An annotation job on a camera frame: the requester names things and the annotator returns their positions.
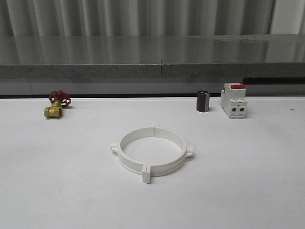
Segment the grey stone counter ledge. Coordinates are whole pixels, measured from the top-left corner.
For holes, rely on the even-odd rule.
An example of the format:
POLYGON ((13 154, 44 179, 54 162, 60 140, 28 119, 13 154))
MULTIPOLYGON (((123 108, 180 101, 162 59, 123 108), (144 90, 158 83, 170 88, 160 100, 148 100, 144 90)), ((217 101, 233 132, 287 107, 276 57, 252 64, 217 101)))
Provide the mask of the grey stone counter ledge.
POLYGON ((0 94, 71 96, 220 93, 304 95, 303 35, 2 36, 0 94))

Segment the white circuit breaker red switch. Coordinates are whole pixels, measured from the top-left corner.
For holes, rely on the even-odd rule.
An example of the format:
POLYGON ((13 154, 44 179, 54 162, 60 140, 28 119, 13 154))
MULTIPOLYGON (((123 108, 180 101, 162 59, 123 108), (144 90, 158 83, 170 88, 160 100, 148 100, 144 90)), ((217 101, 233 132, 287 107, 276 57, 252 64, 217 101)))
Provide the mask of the white circuit breaker red switch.
POLYGON ((224 84, 224 89, 221 92, 221 107, 229 118, 245 118, 247 107, 245 94, 245 84, 224 84))

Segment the dark cylindrical capacitor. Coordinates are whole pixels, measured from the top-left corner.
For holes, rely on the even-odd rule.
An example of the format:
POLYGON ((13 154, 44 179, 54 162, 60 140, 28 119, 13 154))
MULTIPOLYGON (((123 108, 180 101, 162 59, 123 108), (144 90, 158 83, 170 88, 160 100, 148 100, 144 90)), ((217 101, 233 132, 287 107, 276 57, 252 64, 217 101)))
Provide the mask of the dark cylindrical capacitor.
POLYGON ((196 110, 199 112, 208 112, 210 102, 210 93, 208 91, 197 92, 196 110))

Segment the brass valve red handwheel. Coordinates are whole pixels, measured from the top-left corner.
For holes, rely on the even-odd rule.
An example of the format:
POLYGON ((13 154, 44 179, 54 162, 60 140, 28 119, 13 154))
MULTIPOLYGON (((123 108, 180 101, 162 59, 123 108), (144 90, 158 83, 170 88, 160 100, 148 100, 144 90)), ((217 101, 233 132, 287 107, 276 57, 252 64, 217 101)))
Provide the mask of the brass valve red handwheel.
POLYGON ((61 118, 63 108, 66 108, 71 103, 70 95, 62 90, 52 91, 49 95, 49 100, 51 102, 50 107, 45 107, 44 116, 46 118, 61 118))

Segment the white half pipe clamp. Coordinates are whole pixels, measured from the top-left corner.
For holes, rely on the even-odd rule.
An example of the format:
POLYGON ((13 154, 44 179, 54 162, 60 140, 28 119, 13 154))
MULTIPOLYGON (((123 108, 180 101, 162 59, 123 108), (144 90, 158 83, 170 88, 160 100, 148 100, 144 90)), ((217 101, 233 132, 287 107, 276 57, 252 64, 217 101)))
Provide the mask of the white half pipe clamp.
POLYGON ((142 181, 147 184, 149 184, 151 181, 150 164, 148 162, 139 161, 129 157, 124 153, 123 149, 129 143, 137 139, 155 137, 155 129, 157 127, 159 127, 159 125, 155 124, 152 127, 136 129, 122 137, 120 141, 114 141, 111 143, 111 151, 117 154, 121 165, 133 173, 140 174, 142 176, 142 181))
POLYGON ((180 153, 173 159, 165 160, 161 162, 147 163, 145 176, 143 176, 143 182, 149 184, 151 177, 164 176, 178 170, 186 161, 188 157, 194 156, 194 149, 192 146, 188 146, 185 139, 178 133, 171 130, 162 129, 159 126, 154 127, 154 136, 157 138, 163 138, 165 140, 175 143, 180 148, 180 153))

